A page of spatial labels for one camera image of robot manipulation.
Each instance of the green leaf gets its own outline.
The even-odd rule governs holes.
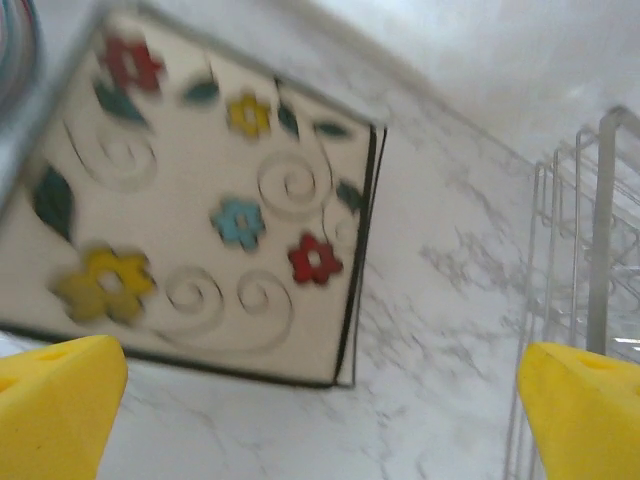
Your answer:
[[[282,128],[287,130],[291,135],[296,138],[300,138],[300,132],[298,131],[298,120],[296,114],[288,105],[281,103],[278,107],[278,120]]]
[[[363,206],[360,191],[346,180],[340,181],[338,188],[336,188],[336,195],[352,214],[355,214]]]
[[[33,208],[40,220],[71,243],[73,192],[64,177],[50,165],[33,191]]]
[[[351,135],[345,127],[333,122],[315,122],[313,128],[330,137],[349,137]]]
[[[216,81],[213,78],[207,78],[187,88],[182,95],[182,100],[194,104],[211,103],[218,98],[219,92],[220,88]]]
[[[148,125],[140,111],[133,104],[124,90],[117,87],[109,89],[102,81],[97,80],[93,88],[102,109],[111,115],[140,125]]]

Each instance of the striped object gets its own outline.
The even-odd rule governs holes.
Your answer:
[[[39,32],[31,0],[0,0],[0,121],[32,83]]]

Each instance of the red flower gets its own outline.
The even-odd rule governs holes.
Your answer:
[[[329,243],[320,243],[310,233],[300,237],[300,247],[289,250],[289,261],[293,265],[293,279],[297,283],[313,280],[324,285],[333,273],[342,271],[342,262],[333,255]]]
[[[158,73],[164,71],[164,64],[151,58],[147,44],[143,41],[126,43],[118,37],[108,37],[106,51],[100,58],[111,73],[113,83],[126,90],[135,85],[145,92],[160,89]]]

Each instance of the dish rack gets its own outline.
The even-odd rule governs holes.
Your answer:
[[[535,166],[518,365],[556,342],[640,363],[640,118],[625,107]],[[503,480],[542,480],[514,384]]]

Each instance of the white wall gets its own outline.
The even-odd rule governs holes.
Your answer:
[[[355,27],[401,60],[399,75],[530,160],[617,103],[640,112],[637,0],[295,3]]]

